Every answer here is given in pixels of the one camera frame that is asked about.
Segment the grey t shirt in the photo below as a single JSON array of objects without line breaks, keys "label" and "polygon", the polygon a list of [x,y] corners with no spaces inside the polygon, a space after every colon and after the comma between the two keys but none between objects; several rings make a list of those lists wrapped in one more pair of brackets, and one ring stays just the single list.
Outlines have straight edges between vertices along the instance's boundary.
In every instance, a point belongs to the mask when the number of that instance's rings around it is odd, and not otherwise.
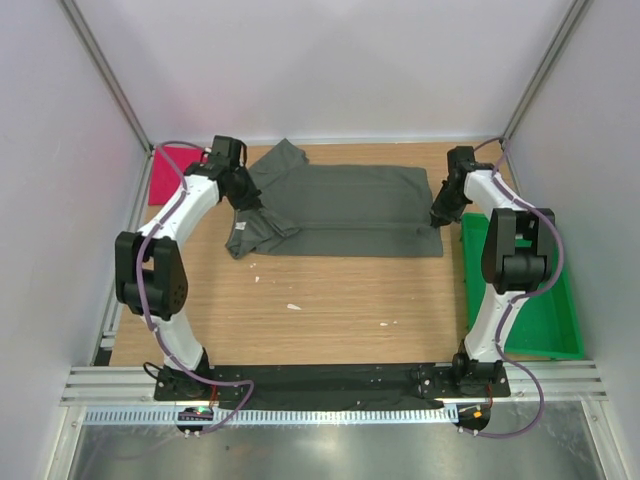
[{"label": "grey t shirt", "polygon": [[288,140],[249,168],[261,208],[237,211],[226,250],[279,256],[438,258],[427,172],[392,165],[318,165]]}]

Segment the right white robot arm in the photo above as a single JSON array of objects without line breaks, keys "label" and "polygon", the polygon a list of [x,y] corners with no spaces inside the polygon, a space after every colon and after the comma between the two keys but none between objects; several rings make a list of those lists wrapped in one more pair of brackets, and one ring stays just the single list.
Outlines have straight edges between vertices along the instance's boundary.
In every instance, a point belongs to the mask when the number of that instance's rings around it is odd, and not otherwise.
[{"label": "right white robot arm", "polygon": [[475,323],[453,356],[445,378],[459,395],[483,395],[504,381],[504,345],[517,315],[531,297],[548,290],[563,260],[555,214],[521,199],[496,165],[480,163],[471,146],[447,152],[447,178],[431,207],[431,225],[462,219],[477,205],[489,220],[480,268],[485,293]]}]

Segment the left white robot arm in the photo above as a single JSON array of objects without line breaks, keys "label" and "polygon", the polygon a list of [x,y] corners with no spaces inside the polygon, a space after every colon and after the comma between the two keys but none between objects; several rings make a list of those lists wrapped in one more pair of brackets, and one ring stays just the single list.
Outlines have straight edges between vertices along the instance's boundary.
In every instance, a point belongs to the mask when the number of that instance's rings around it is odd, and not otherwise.
[{"label": "left white robot arm", "polygon": [[116,237],[115,294],[144,321],[163,353],[157,386],[199,400],[218,384],[187,318],[189,285],[181,247],[222,200],[239,211],[256,210],[261,206],[260,191],[247,170],[242,140],[217,135],[208,147],[187,143],[197,158],[185,168],[169,155],[170,145],[160,143],[155,151],[176,174],[178,185],[150,221]]}]

